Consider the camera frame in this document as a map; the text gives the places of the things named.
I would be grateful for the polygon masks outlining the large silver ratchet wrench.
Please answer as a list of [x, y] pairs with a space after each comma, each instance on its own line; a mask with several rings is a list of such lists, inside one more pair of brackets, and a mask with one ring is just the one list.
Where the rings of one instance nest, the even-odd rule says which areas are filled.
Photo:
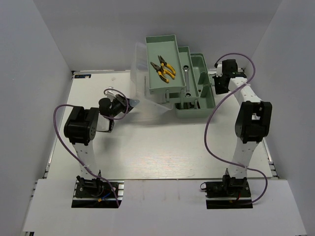
[[191, 97], [191, 92], [190, 92], [190, 83], [189, 83], [189, 66], [184, 65], [183, 66], [183, 71], [184, 71], [184, 76], [185, 76], [185, 83], [186, 83], [186, 97]]

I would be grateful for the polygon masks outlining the green cantilever toolbox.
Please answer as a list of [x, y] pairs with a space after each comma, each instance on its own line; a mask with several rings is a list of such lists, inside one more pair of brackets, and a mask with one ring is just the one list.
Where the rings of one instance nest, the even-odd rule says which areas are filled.
[[136, 108], [153, 116], [175, 110], [179, 118], [206, 118], [215, 107], [203, 54], [179, 47], [174, 34], [136, 43], [130, 78]]

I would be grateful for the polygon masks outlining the yellow-handled pliers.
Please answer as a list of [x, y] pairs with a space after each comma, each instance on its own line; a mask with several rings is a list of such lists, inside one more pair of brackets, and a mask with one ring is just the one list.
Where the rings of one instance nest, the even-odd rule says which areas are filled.
[[158, 55], [158, 60], [162, 67], [163, 73], [169, 75], [172, 79], [175, 79], [175, 69], [170, 64], [168, 64], [161, 55]]
[[161, 66], [158, 66], [157, 64], [150, 62], [151, 66], [155, 69], [157, 74], [159, 75], [160, 79], [164, 81], [165, 83], [169, 83], [169, 80], [163, 75]]

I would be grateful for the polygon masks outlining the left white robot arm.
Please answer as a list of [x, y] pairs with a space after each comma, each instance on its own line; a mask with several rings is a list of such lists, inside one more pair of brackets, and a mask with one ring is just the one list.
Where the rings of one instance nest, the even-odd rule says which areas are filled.
[[112, 99], [100, 99], [98, 107], [73, 107], [63, 132], [80, 160], [81, 174], [77, 177], [79, 190], [93, 197], [103, 193], [106, 184], [99, 178], [101, 170], [97, 168], [93, 139], [97, 132], [110, 133], [114, 128], [114, 118], [119, 114], [127, 114], [132, 109], [130, 99], [120, 94]]

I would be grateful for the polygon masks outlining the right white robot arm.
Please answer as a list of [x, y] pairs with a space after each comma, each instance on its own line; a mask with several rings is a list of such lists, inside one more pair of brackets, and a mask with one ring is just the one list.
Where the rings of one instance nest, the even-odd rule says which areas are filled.
[[226, 169], [220, 187], [225, 196], [239, 196], [247, 187], [247, 168], [258, 144], [269, 133], [272, 104], [264, 102], [253, 91], [244, 72], [238, 70], [235, 59], [226, 59], [216, 66], [216, 94], [231, 92], [240, 110], [234, 130], [237, 144], [232, 162]]

